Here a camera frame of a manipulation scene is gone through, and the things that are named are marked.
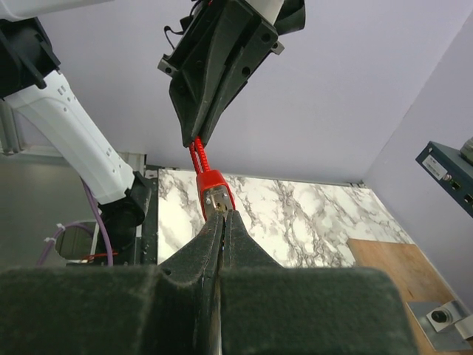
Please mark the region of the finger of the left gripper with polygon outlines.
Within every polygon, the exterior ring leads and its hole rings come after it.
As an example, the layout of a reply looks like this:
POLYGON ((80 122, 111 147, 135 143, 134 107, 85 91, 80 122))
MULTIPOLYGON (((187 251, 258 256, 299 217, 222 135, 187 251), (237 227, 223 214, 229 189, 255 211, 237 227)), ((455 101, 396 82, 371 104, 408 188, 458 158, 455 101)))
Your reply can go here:
POLYGON ((249 19, 225 60, 217 91, 200 129, 199 137, 204 145, 210 141, 222 113, 272 53, 272 46, 277 41, 273 25, 260 16, 249 19))
POLYGON ((224 64, 237 39, 231 23, 232 1, 204 1, 170 57, 176 67, 169 95, 180 122, 182 142, 201 136, 224 64))

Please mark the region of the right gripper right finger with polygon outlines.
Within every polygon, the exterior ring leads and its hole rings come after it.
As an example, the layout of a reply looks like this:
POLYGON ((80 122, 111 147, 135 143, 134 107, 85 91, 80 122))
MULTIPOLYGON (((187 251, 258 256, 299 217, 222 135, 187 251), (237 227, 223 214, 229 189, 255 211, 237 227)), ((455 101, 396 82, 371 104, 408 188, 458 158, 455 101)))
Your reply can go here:
POLYGON ((220 271, 224 354, 416 354, 391 278, 369 267, 284 268, 225 221, 220 271))

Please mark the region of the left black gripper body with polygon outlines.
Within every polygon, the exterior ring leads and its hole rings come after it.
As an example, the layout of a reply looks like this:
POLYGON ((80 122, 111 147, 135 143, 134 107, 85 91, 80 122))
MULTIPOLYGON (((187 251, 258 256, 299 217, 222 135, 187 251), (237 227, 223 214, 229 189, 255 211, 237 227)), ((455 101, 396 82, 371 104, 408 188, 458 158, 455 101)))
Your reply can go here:
POLYGON ((304 29, 304 1, 194 1, 180 19, 180 37, 164 54, 157 68, 175 78, 181 72, 215 70, 231 65, 240 51, 264 58, 282 49, 279 37, 304 29))

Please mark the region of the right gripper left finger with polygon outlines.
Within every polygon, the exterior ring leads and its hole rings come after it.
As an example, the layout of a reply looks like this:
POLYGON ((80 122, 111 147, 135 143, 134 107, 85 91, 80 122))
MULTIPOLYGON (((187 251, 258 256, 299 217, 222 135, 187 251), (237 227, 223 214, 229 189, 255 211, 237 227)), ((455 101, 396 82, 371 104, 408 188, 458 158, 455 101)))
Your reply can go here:
POLYGON ((3 354, 220 354, 225 220, 157 266, 1 273, 3 354))

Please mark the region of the red cable lock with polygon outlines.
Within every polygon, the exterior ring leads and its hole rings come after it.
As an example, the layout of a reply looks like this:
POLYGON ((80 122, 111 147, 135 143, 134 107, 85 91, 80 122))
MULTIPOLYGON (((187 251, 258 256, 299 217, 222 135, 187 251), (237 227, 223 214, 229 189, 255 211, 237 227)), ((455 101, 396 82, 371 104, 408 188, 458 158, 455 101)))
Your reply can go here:
POLYGON ((205 221, 215 212, 235 210, 234 196, 230 186, 218 169, 212 169, 200 137, 189 146, 191 160, 196 172, 196 185, 200 207, 205 221))

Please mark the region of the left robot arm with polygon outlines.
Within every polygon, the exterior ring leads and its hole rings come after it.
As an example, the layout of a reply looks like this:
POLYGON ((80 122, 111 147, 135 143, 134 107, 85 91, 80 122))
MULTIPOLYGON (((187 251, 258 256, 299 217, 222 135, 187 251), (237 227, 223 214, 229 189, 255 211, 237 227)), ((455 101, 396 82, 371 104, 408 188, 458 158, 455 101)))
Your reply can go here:
MULTIPOLYGON (((82 1, 1 3, 1 99, 30 121, 80 176, 96 217, 98 257, 111 266, 134 242, 151 189, 124 162, 75 97, 39 16, 83 7, 82 1)), ((171 79, 169 95, 184 147, 197 173, 205 217, 218 205, 207 193, 226 189, 208 165, 205 145, 218 120, 280 37, 304 28, 303 1, 195 1, 180 24, 180 41, 158 67, 171 79)))

